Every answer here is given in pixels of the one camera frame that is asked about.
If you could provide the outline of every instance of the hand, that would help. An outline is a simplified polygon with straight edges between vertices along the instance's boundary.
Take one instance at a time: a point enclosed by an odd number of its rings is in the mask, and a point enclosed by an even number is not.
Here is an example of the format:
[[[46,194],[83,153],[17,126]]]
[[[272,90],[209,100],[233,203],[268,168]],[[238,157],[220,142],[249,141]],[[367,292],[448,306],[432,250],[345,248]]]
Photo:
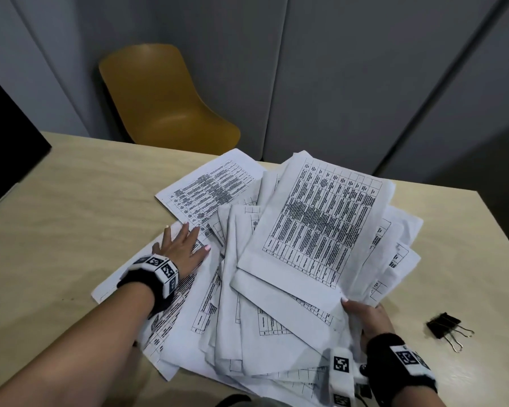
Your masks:
[[[342,299],[341,305],[347,314],[356,315],[362,322],[363,330],[360,346],[364,353],[366,352],[367,343],[376,335],[394,333],[394,326],[390,322],[384,307],[380,304],[377,307],[371,307],[358,301],[344,301]]]
[[[202,261],[204,261],[205,257],[211,250],[211,246],[207,245],[191,255],[192,248],[194,247],[194,243],[196,243],[199,232],[200,227],[194,227],[189,233],[188,223],[186,222],[183,224],[183,227],[181,227],[181,230],[174,241],[171,241],[171,228],[166,226],[162,237],[162,244],[153,244],[153,254],[166,256],[173,261],[179,270],[179,281],[183,280],[186,276],[192,273],[193,270],[198,267]]]

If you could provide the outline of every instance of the black wristband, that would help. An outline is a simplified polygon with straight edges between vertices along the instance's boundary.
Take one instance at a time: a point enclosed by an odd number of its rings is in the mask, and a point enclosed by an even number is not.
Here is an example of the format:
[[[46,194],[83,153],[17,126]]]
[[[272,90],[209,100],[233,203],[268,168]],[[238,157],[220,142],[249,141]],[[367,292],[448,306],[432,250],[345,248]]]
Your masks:
[[[406,386],[426,386],[437,392],[434,374],[400,336],[385,333],[374,337],[367,344],[366,355],[366,375],[381,407],[390,406]]]
[[[162,296],[163,283],[158,279],[155,273],[145,270],[131,270],[122,278],[122,280],[117,283],[117,288],[127,283],[133,282],[145,284],[151,289],[153,295],[155,296],[155,305],[149,314],[149,319],[153,317],[153,315],[160,313],[161,311],[164,311],[170,307],[171,302],[174,299],[174,292],[172,292],[168,297],[164,298]]]

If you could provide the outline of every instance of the wooden table surface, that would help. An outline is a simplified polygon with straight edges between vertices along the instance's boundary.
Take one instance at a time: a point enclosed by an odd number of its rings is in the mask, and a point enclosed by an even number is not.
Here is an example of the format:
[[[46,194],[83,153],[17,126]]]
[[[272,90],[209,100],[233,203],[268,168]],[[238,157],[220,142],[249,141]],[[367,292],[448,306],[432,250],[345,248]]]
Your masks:
[[[214,156],[45,133],[51,153],[0,203],[0,384],[95,303],[90,292],[174,220],[154,195]],[[383,301],[434,370],[448,406],[509,406],[509,241],[474,191],[397,182],[424,219],[417,269]],[[443,311],[474,337],[456,354],[424,323]],[[106,405],[211,407],[233,389],[133,352]]]

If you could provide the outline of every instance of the binder clip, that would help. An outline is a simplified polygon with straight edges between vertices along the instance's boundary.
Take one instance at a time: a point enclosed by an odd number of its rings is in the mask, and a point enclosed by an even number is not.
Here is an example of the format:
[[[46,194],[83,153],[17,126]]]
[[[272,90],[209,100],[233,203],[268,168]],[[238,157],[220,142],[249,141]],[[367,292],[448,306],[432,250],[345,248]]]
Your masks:
[[[460,323],[461,321],[457,318],[449,316],[447,313],[442,313],[428,321],[426,326],[430,329],[435,338],[447,340],[448,343],[452,346],[454,352],[460,353],[463,350],[463,345],[456,339],[453,333],[459,333],[464,337],[471,337],[475,334],[473,330],[462,327]],[[454,343],[449,340],[448,336],[450,336],[453,341],[460,347],[456,348]]]

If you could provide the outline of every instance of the yellow chair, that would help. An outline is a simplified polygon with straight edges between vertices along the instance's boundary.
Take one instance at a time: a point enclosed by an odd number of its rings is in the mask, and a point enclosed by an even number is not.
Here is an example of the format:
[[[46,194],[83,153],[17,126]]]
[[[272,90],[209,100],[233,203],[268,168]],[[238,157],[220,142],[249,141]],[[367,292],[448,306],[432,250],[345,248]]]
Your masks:
[[[176,47],[125,47],[99,68],[136,144],[221,155],[238,143],[239,129],[200,99]]]

